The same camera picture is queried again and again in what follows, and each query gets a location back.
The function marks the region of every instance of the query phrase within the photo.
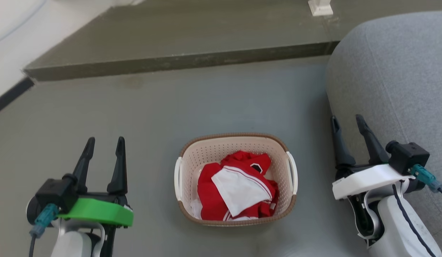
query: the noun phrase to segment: gray sofa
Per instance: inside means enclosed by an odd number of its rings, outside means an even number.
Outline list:
[[[385,146],[416,142],[442,182],[442,11],[381,18],[357,26],[327,67],[327,95],[358,164],[368,162],[355,114]],[[406,199],[442,250],[442,195],[427,188]]]

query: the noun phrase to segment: white furniture leg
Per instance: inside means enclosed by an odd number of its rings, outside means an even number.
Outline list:
[[[308,5],[313,16],[332,15],[331,0],[310,0]]]

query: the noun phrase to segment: white wall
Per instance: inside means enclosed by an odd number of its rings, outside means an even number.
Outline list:
[[[0,0],[0,34],[42,0]],[[20,28],[0,41],[0,96],[19,82],[22,68],[112,5],[133,0],[46,0]]]

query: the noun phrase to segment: brown basket rim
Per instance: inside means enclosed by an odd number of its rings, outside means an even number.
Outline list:
[[[281,141],[281,139],[279,139],[278,137],[276,137],[274,135],[264,134],[264,133],[223,133],[223,134],[215,134],[215,135],[208,135],[208,136],[194,138],[193,140],[188,142],[183,147],[183,149],[180,152],[180,157],[183,157],[183,155],[185,154],[185,151],[190,147],[190,145],[192,145],[196,142],[203,141],[203,140],[210,140],[210,139],[214,139],[214,138],[226,138],[226,137],[264,137],[264,138],[269,138],[269,139],[272,139],[272,140],[276,141],[277,143],[279,143],[285,152],[288,151],[288,148],[286,147],[285,143],[283,143],[283,141]],[[291,202],[289,203],[288,208],[286,208],[286,210],[283,213],[281,213],[280,215],[267,217],[267,218],[259,218],[257,220],[249,220],[249,221],[198,220],[197,218],[194,218],[186,211],[185,206],[183,205],[182,201],[178,201],[178,205],[180,207],[181,212],[188,220],[193,221],[198,224],[201,224],[201,225],[206,225],[206,226],[249,226],[249,225],[257,225],[257,224],[277,221],[280,218],[284,218],[294,208],[294,205],[296,204],[296,197],[297,197],[296,194],[291,197]]]

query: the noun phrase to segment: teal cable connector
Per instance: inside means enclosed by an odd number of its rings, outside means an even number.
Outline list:
[[[59,214],[59,208],[54,203],[49,203],[45,206],[43,211],[35,219],[35,225],[32,227],[29,234],[40,238],[45,232],[45,228],[53,221]]]
[[[434,193],[437,193],[438,189],[442,188],[442,183],[438,181],[432,173],[419,164],[415,164],[410,173],[426,184]]]

